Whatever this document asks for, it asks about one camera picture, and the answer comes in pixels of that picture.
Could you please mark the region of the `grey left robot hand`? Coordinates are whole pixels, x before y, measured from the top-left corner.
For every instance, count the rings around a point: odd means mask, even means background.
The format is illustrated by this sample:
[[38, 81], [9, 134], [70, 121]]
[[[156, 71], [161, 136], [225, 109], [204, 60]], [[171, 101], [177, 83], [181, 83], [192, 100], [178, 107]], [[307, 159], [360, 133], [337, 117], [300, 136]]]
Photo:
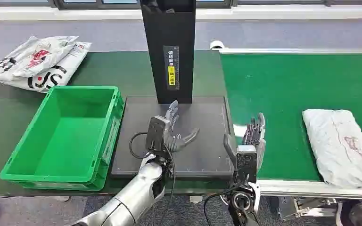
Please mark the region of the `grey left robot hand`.
[[168, 124], [165, 126], [165, 131], [163, 135], [164, 145], [171, 153], [180, 151], [182, 148], [186, 147], [197, 137], [200, 129], [194, 128], [189, 134], [182, 137], [181, 135], [173, 136], [173, 128], [179, 119], [178, 113], [178, 100], [174, 100], [168, 107], [165, 118], [168, 120]]

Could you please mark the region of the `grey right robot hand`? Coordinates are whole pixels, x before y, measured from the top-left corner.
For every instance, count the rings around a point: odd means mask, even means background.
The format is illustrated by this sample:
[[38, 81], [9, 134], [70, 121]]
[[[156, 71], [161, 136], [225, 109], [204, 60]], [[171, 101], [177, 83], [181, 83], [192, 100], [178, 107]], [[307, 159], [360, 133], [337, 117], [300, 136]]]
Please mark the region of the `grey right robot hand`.
[[266, 141], [265, 135], [265, 117], [263, 113], [258, 113], [257, 119], [252, 117], [250, 123], [245, 128], [242, 138], [242, 144], [236, 147], [235, 139], [230, 134], [223, 135], [223, 145], [233, 165], [233, 169], [237, 169], [237, 153], [246, 151], [255, 151], [257, 171], [259, 171], [265, 152]]

